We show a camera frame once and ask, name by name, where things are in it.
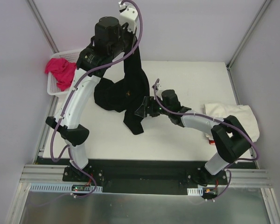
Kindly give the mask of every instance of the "pink cloth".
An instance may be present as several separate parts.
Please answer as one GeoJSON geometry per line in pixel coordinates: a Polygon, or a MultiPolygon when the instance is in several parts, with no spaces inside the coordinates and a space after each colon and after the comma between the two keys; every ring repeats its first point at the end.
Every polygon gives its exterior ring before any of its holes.
{"type": "Polygon", "coordinates": [[[65,91],[74,79],[76,68],[76,63],[68,62],[64,58],[51,58],[47,63],[45,73],[48,74],[50,71],[57,80],[57,87],[65,91]]]}

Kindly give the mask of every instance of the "plastic basket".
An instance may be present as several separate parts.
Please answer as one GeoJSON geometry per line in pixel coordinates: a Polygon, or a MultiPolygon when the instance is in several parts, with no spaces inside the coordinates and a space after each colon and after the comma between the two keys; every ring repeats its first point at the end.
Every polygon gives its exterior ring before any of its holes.
{"type": "MultiPolygon", "coordinates": [[[[82,51],[82,49],[63,51],[63,52],[53,54],[51,58],[64,58],[64,59],[68,60],[69,62],[77,62],[81,51],[82,51]]],[[[56,83],[57,83],[57,80],[52,75],[52,73],[49,72],[48,86],[47,86],[47,92],[49,95],[61,96],[61,95],[65,95],[68,93],[68,90],[61,91],[57,87],[56,83]]]]}

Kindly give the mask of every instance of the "white towel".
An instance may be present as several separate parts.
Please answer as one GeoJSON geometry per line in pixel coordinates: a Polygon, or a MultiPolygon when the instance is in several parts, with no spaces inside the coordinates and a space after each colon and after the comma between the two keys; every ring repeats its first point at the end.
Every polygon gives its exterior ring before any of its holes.
{"type": "MultiPolygon", "coordinates": [[[[205,114],[217,117],[226,118],[229,115],[235,116],[253,142],[259,138],[259,129],[257,120],[248,105],[225,105],[221,103],[204,104],[205,114]]],[[[213,140],[212,136],[205,134],[207,138],[213,140]]]]}

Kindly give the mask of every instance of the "black cloth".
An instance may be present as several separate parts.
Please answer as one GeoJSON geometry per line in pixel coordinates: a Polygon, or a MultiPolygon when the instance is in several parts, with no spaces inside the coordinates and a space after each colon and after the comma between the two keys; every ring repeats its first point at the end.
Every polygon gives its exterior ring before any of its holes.
{"type": "Polygon", "coordinates": [[[123,79],[114,83],[102,78],[94,90],[94,100],[105,110],[122,112],[126,110],[123,122],[133,134],[143,133],[142,117],[135,115],[145,96],[149,96],[149,83],[142,70],[139,47],[124,60],[123,79]]]}

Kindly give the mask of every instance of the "white wall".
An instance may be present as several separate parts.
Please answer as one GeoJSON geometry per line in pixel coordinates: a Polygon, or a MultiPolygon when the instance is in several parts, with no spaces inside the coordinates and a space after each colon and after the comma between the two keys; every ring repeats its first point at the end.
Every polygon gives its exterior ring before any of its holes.
{"type": "Polygon", "coordinates": [[[52,54],[24,0],[0,0],[0,224],[25,163],[31,163],[50,97],[52,54]]]}
{"type": "Polygon", "coordinates": [[[231,69],[239,100],[260,127],[261,166],[270,171],[280,204],[280,0],[274,0],[231,69]]]}
{"type": "MultiPolygon", "coordinates": [[[[84,48],[119,0],[35,0],[60,51],[84,48]]],[[[264,0],[136,0],[143,60],[228,62],[264,0]]]]}

